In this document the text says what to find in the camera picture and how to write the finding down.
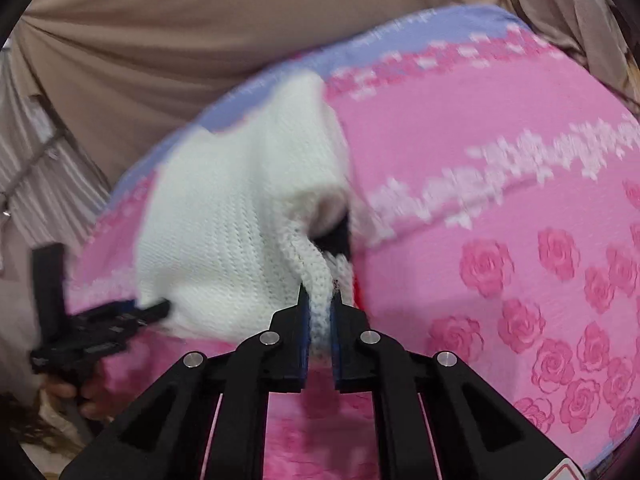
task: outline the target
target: beige fabric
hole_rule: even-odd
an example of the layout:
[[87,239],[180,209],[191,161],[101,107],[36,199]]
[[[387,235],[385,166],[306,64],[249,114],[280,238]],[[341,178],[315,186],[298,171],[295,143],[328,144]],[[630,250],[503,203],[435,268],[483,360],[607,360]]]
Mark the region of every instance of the beige fabric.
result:
[[638,66],[610,7],[610,0],[512,0],[518,15],[562,48],[592,75],[640,98]]
[[[54,132],[42,108],[18,95],[7,56],[7,51],[0,52],[0,192]],[[22,402],[33,400],[36,379],[27,356],[38,333],[29,247],[60,241],[77,254],[107,198],[101,177],[65,139],[54,144],[9,196],[12,216],[0,226],[0,261],[4,263],[0,272],[0,392],[11,391]]]
[[29,460],[38,468],[38,471],[44,475],[45,480],[58,480],[62,470],[71,462],[65,456],[32,444],[22,444],[22,449]]
[[71,421],[66,418],[52,405],[49,394],[44,390],[40,390],[40,409],[38,410],[40,418],[49,424],[52,428],[56,428],[61,434],[68,438],[76,446],[82,447],[82,439]]
[[23,404],[33,403],[38,388],[27,360],[37,344],[37,322],[31,304],[29,248],[12,222],[4,232],[6,267],[0,277],[0,392],[11,392]]
[[[6,55],[0,54],[1,192],[55,131],[39,104],[18,95]],[[77,253],[107,199],[107,187],[93,165],[61,138],[12,190],[8,203],[11,222],[29,246],[60,241]]]
[[114,182],[248,75],[414,10],[503,0],[35,0],[14,33],[36,81]]

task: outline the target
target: dark opening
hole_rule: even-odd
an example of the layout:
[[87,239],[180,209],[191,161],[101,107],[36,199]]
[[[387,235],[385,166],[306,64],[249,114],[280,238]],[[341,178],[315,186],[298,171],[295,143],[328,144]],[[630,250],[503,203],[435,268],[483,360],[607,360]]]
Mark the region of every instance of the dark opening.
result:
[[462,393],[476,420],[482,443],[487,451],[498,451],[522,438],[518,428],[471,384],[462,386]]
[[164,428],[164,422],[174,405],[175,397],[173,387],[162,392],[129,425],[120,436],[120,440],[142,451],[153,451]]

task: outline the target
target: folded cloth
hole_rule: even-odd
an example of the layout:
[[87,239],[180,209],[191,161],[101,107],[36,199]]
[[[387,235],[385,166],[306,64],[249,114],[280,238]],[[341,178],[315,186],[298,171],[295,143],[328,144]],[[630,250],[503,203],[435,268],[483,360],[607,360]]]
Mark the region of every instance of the folded cloth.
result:
[[313,72],[242,123],[196,127],[159,168],[136,251],[142,304],[167,298],[173,335],[240,341],[310,296],[312,355],[327,350],[332,270],[310,238],[347,207],[347,149]]

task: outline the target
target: warning label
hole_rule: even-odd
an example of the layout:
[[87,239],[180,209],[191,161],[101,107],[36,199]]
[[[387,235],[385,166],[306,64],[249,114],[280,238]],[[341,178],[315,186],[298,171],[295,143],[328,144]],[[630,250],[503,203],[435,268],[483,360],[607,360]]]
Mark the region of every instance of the warning label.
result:
[[584,480],[584,476],[572,460],[565,458],[544,480]]

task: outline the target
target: human hand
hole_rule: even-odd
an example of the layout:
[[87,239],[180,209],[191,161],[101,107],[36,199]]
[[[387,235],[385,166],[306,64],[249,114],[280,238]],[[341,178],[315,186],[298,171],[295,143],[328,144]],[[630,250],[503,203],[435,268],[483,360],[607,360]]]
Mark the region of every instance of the human hand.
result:
[[[78,394],[75,386],[52,375],[45,376],[42,387],[56,410],[60,410],[61,399],[75,399]],[[100,364],[95,367],[94,376],[80,388],[80,395],[87,399],[80,406],[80,413],[91,420],[107,420],[120,413],[127,404],[107,390],[104,369]]]

